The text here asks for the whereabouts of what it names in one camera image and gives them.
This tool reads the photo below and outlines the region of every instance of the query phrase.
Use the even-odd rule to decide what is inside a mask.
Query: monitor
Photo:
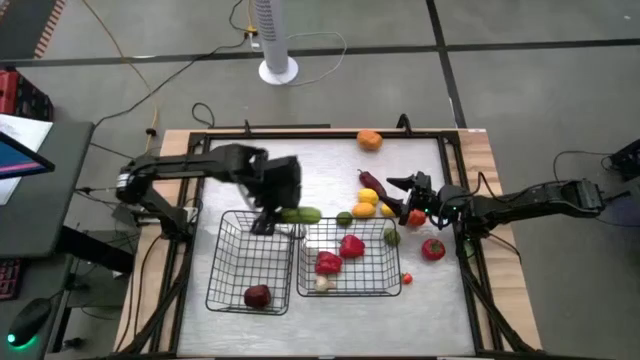
[[[55,169],[50,161],[0,132],[0,179],[41,174]]]

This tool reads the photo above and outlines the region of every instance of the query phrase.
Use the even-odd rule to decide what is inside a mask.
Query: wooden table
[[[353,132],[359,129],[322,129],[315,131],[332,131],[332,132]],[[392,132],[392,131],[404,131],[402,129],[378,129],[379,131]],[[260,132],[314,132],[313,129],[273,129],[273,130],[253,130],[254,133]],[[451,129],[414,129],[414,131],[452,131]],[[467,178],[471,187],[476,184],[477,173],[482,171],[493,191],[497,194],[502,192],[500,187],[500,181],[498,179],[498,173],[496,165],[493,159],[493,153],[489,144],[489,136],[485,130],[477,129],[464,129],[454,130],[459,132],[461,148],[463,154],[463,160],[467,171]],[[244,130],[169,130],[165,133],[162,149],[160,151],[161,156],[169,155],[181,155],[187,152],[189,136],[191,132],[198,133],[243,133]],[[455,164],[455,160],[450,156],[450,163]],[[455,166],[452,168],[452,177],[458,179],[455,173]],[[178,199],[178,191],[180,188],[179,180],[169,181],[157,181],[154,183],[154,188],[160,195],[162,195],[167,201],[175,204]],[[189,186],[189,191],[195,191],[195,181],[192,181]],[[485,187],[482,187],[480,194],[488,194]],[[513,232],[509,226],[499,226],[493,231],[494,234],[509,241],[515,245],[513,239]],[[169,250],[168,241],[158,241],[154,247],[150,250],[148,255],[147,264],[145,265],[141,298],[138,299],[138,284],[141,275],[142,258],[147,253],[149,246],[153,240],[160,234],[160,226],[147,226],[142,229],[138,254],[136,256],[135,270],[133,274],[134,291],[133,296],[130,296],[130,292],[127,293],[125,304],[123,307],[120,326],[118,328],[118,334],[116,337],[116,343],[114,344],[114,350],[118,342],[122,338],[125,329],[127,328],[127,319],[129,317],[129,301],[133,300],[133,304],[136,305],[140,301],[140,313],[138,314],[138,331],[146,323],[147,319],[151,316],[158,303],[158,297],[160,294],[160,287],[162,283],[162,277],[164,273],[164,266],[166,257]],[[511,326],[516,330],[522,339],[534,348],[540,348],[540,340],[538,337],[538,331],[536,328],[533,312],[531,310],[531,304],[529,302],[529,295],[527,293],[524,276],[522,274],[522,268],[518,261],[518,257],[505,246],[500,245],[492,241],[491,239],[482,240],[482,246],[484,250],[484,256],[486,259],[486,266],[489,275],[489,281],[491,283],[493,298],[496,306],[500,309],[505,318],[509,321]],[[180,267],[182,261],[182,249],[178,251],[176,264],[173,269],[174,276]],[[483,336],[484,347],[491,349],[491,334],[489,331],[487,317],[482,305],[476,301],[476,307],[478,309],[480,329]],[[160,338],[159,351],[169,351],[169,342],[171,337],[171,328],[173,325],[173,319],[175,314],[175,301],[169,308],[164,319],[164,326],[162,328],[162,334]],[[136,306],[132,309],[132,318],[136,316]],[[124,348],[133,338],[133,320],[129,322],[129,329],[126,331],[126,336],[122,345]]]

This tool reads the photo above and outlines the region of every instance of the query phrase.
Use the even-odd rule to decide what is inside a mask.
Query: keyboard
[[[18,297],[23,272],[22,259],[0,259],[0,301]]]

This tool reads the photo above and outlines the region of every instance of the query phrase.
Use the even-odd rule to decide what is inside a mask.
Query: computer mouse
[[[44,325],[51,313],[49,299],[33,299],[13,319],[7,334],[7,341],[12,346],[22,346],[31,340]]]

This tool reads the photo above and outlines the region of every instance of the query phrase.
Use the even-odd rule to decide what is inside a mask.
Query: wire basket
[[[259,213],[227,211],[222,215],[211,266],[206,307],[211,311],[283,315],[289,307],[294,225],[277,224],[272,236],[249,230]],[[263,309],[244,304],[244,292],[267,285],[271,302]]]
[[[354,219],[344,228],[335,218],[323,218],[308,225],[306,236],[299,242],[298,294],[300,296],[397,296],[400,284],[400,255],[397,246],[384,240],[385,229],[396,229],[387,218]],[[342,259],[342,270],[329,275],[335,289],[315,290],[315,265],[318,252],[329,251],[339,255],[340,243],[346,235],[355,235],[365,244],[365,253],[355,259]]]

